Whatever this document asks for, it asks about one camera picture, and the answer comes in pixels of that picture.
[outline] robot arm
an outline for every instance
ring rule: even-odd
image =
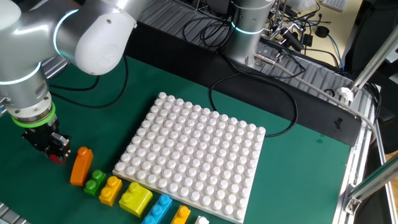
[[[91,75],[111,71],[121,60],[146,1],[88,0],[68,12],[54,34],[55,50]]]
[[[91,75],[120,61],[145,0],[49,0],[29,12],[0,0],[0,100],[23,138],[54,162],[69,156],[41,61],[61,55]]]

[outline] green ring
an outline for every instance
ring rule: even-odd
[[[22,123],[20,121],[17,121],[17,119],[15,119],[13,116],[11,116],[11,118],[12,118],[13,122],[16,125],[18,125],[18,126],[20,126],[22,128],[37,128],[37,127],[39,127],[41,125],[47,124],[55,116],[55,104],[54,104],[54,102],[51,102],[51,105],[52,105],[52,108],[51,108],[50,114],[45,119],[43,119],[42,121],[39,121],[37,123],[26,124],[26,123]]]

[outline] white lego baseplate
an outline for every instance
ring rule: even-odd
[[[266,130],[159,93],[113,174],[243,223]]]

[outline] yellow lego brick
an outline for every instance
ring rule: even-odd
[[[122,189],[122,181],[115,176],[108,178],[106,186],[102,189],[99,200],[105,205],[112,207],[116,197]]]
[[[181,205],[171,224],[185,224],[189,214],[191,214],[191,210],[189,210],[186,206]]]
[[[152,197],[152,192],[141,187],[137,182],[133,182],[130,184],[126,193],[122,195],[119,204],[121,208],[141,218],[142,213],[152,200]]]

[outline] blue lego brick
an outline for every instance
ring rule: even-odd
[[[173,200],[168,195],[160,196],[159,200],[152,207],[142,224],[159,224],[172,205],[172,201]]]

